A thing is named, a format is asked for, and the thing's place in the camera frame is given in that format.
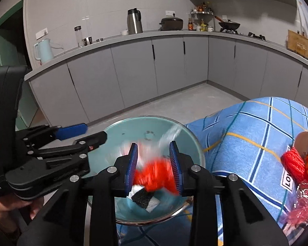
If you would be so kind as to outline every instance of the blue checkered blanket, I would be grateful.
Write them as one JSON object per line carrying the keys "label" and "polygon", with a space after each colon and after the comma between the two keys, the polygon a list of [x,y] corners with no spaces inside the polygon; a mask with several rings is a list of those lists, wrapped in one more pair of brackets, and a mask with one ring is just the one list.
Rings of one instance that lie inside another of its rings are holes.
{"label": "blue checkered blanket", "polygon": [[[280,223],[291,206],[296,184],[280,163],[294,138],[308,130],[308,108],[283,98],[265,97],[236,104],[186,125],[199,139],[206,168],[215,175],[239,175]],[[158,225],[117,225],[122,245],[186,246],[192,208]],[[217,198],[219,244],[223,242],[220,201]],[[291,244],[305,225],[288,231]]]}

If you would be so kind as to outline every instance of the wooden cutting board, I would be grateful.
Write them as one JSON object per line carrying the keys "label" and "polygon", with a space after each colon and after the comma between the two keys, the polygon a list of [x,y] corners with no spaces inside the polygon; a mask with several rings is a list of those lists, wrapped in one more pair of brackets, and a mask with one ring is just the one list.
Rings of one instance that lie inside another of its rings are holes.
{"label": "wooden cutting board", "polygon": [[291,30],[288,32],[287,48],[308,58],[308,39]]}

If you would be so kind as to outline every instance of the white tile wall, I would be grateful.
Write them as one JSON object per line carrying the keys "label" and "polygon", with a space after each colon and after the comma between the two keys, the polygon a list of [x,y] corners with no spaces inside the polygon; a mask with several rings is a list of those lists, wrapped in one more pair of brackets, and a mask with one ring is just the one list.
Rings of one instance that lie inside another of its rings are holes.
{"label": "white tile wall", "polygon": [[[2,0],[0,17],[19,1]],[[26,0],[26,43],[32,66],[39,66],[32,51],[38,31],[48,28],[47,37],[63,44],[66,51],[77,46],[75,26],[81,25],[83,37],[92,36],[93,40],[118,35],[127,29],[127,10],[135,7],[142,13],[143,30],[149,30],[159,29],[166,10],[175,11],[186,28],[194,5],[190,0]],[[55,55],[62,51],[53,49]]]}
{"label": "white tile wall", "polygon": [[[238,32],[262,34],[267,40],[285,45],[288,29],[300,30],[296,7],[275,0],[209,0],[216,15],[240,23]],[[218,30],[219,21],[215,20]]]}
{"label": "white tile wall", "polygon": [[[2,0],[0,17],[20,0]],[[210,0],[217,15],[227,15],[241,24],[239,32],[263,34],[267,40],[285,44],[287,30],[297,31],[300,22],[296,8],[274,0]],[[74,27],[81,25],[83,37],[93,40],[118,35],[126,30],[127,10],[137,7],[142,13],[143,30],[159,29],[166,10],[173,10],[187,27],[191,0],[26,0],[26,43],[32,66],[35,34],[48,28],[48,38],[62,44],[55,55],[77,46]]]}

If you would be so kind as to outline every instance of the paper cup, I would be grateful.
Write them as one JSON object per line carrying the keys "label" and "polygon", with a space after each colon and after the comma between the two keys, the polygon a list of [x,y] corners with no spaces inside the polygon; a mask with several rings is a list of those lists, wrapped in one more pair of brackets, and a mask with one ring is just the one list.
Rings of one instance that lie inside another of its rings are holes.
{"label": "paper cup", "polygon": [[308,131],[303,131],[296,137],[293,147],[296,148],[302,158],[308,154]]}

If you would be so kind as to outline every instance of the blue bowl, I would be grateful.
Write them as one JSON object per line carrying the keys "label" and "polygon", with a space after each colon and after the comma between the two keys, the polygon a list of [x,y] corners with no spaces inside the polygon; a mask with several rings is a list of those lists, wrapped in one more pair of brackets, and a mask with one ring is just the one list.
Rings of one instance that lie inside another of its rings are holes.
{"label": "blue bowl", "polygon": [[[118,121],[105,129],[107,141],[98,149],[89,152],[90,173],[96,175],[103,169],[114,165],[118,156],[114,156],[117,148],[123,143],[139,141],[159,141],[173,125],[180,125],[181,132],[176,137],[178,149],[181,153],[192,157],[195,164],[205,167],[204,154],[201,145],[195,135],[184,125],[159,116],[141,116]],[[169,155],[169,147],[163,151],[163,155]],[[171,195],[166,190],[158,190],[154,196],[160,200],[160,204],[148,213],[129,198],[115,198],[116,220],[124,225],[147,225],[159,223],[176,216],[183,211],[192,198]]]}

